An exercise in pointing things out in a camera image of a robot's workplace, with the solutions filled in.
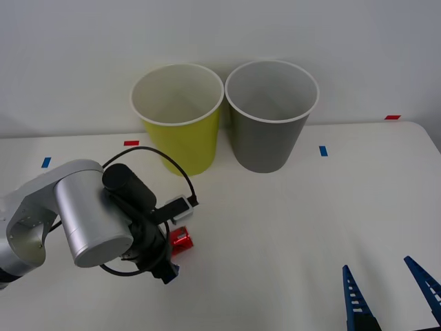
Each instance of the red tape marker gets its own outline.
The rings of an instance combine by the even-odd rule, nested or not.
[[[387,115],[384,119],[399,119],[401,115]]]
[[[124,146],[138,146],[139,140],[126,140],[124,141]]]

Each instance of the paper cup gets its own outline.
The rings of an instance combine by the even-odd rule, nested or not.
[[[217,74],[186,63],[149,72],[133,87],[130,99],[156,147],[192,176],[214,160],[223,97]],[[169,161],[163,163],[181,175]]]
[[[228,76],[225,94],[237,160],[248,170],[273,172],[288,160],[320,93],[316,80],[299,66],[255,61]]]

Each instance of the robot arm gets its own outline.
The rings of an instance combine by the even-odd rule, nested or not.
[[[168,283],[178,267],[158,225],[192,205],[185,198],[155,205],[153,192],[123,164],[103,172],[95,161],[76,160],[27,182],[0,199],[0,289],[43,264],[45,238],[57,215],[77,266],[122,256]]]

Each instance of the cup rim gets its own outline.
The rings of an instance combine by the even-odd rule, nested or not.
[[[190,67],[197,67],[197,68],[200,68],[200,69],[204,69],[204,70],[208,71],[210,74],[212,74],[213,77],[219,82],[219,85],[220,85],[220,98],[219,98],[217,104],[209,112],[207,112],[206,114],[202,115],[201,117],[198,117],[196,119],[192,119],[191,121],[180,122],[180,123],[163,123],[163,122],[153,121],[152,119],[148,119],[147,117],[142,115],[135,108],[135,106],[133,104],[133,91],[134,91],[136,85],[138,85],[138,83],[142,79],[144,79],[144,77],[146,77],[147,75],[152,74],[153,72],[162,70],[162,69],[164,69],[166,67],[172,67],[172,66],[190,66]],[[199,64],[195,64],[195,63],[172,63],[172,64],[167,64],[166,66],[161,66],[159,68],[150,70],[149,72],[147,72],[147,74],[144,74],[139,80],[137,80],[136,83],[133,85],[132,89],[130,90],[130,105],[131,105],[132,110],[134,111],[134,113],[136,115],[138,115],[142,120],[144,120],[146,122],[149,122],[151,124],[156,124],[157,126],[188,126],[189,124],[193,124],[193,123],[199,122],[199,121],[203,120],[204,118],[206,118],[206,117],[210,116],[211,114],[213,114],[216,111],[216,109],[218,109],[219,106],[221,105],[224,96],[225,96],[225,86],[223,85],[222,79],[213,70],[211,70],[211,69],[209,69],[207,67],[201,66]]]
[[[303,114],[297,116],[297,117],[292,117],[290,119],[279,119],[279,120],[273,120],[273,119],[261,119],[260,117],[255,117],[253,115],[247,114],[246,112],[244,112],[243,110],[241,110],[238,106],[236,106],[234,104],[234,102],[230,99],[229,95],[228,95],[228,84],[229,84],[229,80],[233,77],[233,75],[240,69],[249,66],[251,64],[255,64],[255,63],[262,63],[262,62],[272,62],[272,63],[283,63],[283,64],[287,64],[291,67],[294,67],[296,69],[299,69],[300,71],[304,72],[314,83],[316,90],[317,90],[317,97],[316,97],[316,101],[314,102],[314,104],[310,107],[310,109],[308,109],[308,111],[304,112]],[[245,117],[248,117],[249,119],[253,119],[255,121],[259,121],[259,122],[263,122],[263,123],[273,123],[273,124],[282,124],[282,123],[289,123],[289,122],[294,122],[297,121],[299,119],[302,119],[303,117],[308,116],[309,114],[311,114],[312,110],[317,106],[318,100],[320,98],[320,88],[318,87],[317,81],[314,79],[314,77],[305,69],[303,69],[300,66],[297,66],[296,64],[293,64],[291,62],[287,62],[287,61],[281,61],[281,60],[257,60],[257,61],[251,61],[251,62],[247,62],[241,66],[238,66],[236,69],[234,69],[231,74],[228,75],[227,81],[225,82],[225,96],[227,97],[228,103],[240,114],[242,114]]]

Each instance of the gray paper cup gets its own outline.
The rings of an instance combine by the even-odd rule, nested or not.
[[[320,92],[316,80],[299,66],[255,61],[228,76],[225,94],[237,160],[248,170],[273,172],[288,160]]]

